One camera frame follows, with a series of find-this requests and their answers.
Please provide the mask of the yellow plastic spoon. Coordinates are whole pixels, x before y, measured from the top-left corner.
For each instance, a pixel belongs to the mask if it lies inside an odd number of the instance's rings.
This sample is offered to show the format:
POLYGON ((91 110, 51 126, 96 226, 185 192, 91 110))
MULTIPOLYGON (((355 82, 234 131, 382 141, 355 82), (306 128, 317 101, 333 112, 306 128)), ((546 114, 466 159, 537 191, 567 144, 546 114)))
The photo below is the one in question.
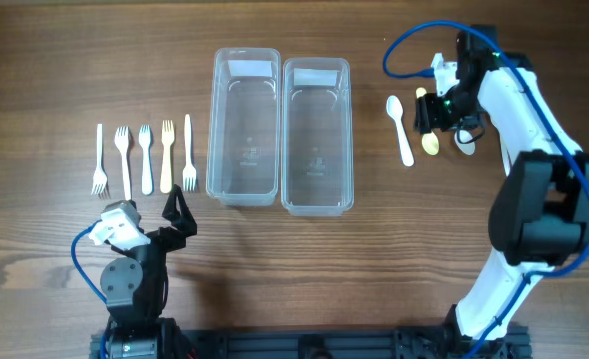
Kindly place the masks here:
MULTIPOLYGON (((418 87, 415 90, 416 98, 423 96, 427 93, 423 87, 418 87)), ((422 134, 421 143, 424 151, 429 155, 436 155, 439 151, 439 141, 437 136, 433 132, 422 134)))

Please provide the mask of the white slim plastic spoon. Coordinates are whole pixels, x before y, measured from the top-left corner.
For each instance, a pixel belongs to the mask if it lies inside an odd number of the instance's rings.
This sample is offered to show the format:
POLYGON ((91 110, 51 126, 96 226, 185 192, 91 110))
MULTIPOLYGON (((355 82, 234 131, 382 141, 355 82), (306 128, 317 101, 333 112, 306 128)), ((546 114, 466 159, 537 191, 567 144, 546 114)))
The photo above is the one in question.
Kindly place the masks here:
POLYGON ((466 155, 473 155, 475 152, 475 142, 473 134, 468 130, 460 129, 455 134, 455 143, 458 148, 466 155))

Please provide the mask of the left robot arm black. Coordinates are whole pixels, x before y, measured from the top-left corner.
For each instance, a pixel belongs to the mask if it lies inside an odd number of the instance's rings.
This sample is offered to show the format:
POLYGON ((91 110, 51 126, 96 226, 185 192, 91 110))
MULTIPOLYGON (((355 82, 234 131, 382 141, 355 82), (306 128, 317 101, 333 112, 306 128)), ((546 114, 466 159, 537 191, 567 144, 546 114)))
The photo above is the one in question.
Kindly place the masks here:
POLYGON ((96 245, 106 244, 120 257, 100 278, 109 319, 99 341, 100 358, 188 358, 195 346, 172 318, 163 318, 169 292, 166 258, 197 235, 197 224, 182 190, 175 185, 162 217, 169 226, 145 233, 133 202, 105 208, 91 230, 96 245))

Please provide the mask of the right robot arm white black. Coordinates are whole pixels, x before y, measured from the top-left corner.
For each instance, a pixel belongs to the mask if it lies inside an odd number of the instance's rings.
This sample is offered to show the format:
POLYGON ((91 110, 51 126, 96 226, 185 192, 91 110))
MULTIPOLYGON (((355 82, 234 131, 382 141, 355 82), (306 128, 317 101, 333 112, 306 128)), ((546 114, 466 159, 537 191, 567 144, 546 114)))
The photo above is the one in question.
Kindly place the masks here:
POLYGON ((414 127, 496 127, 506 179, 489 214, 492 251, 469 294, 449 312, 440 348, 488 357, 506 345, 514 313, 543 279, 563 277, 589 257, 589 153, 557 122, 527 57, 503 51, 492 26, 457 24, 457 59, 435 54, 436 89, 416 98, 414 127))

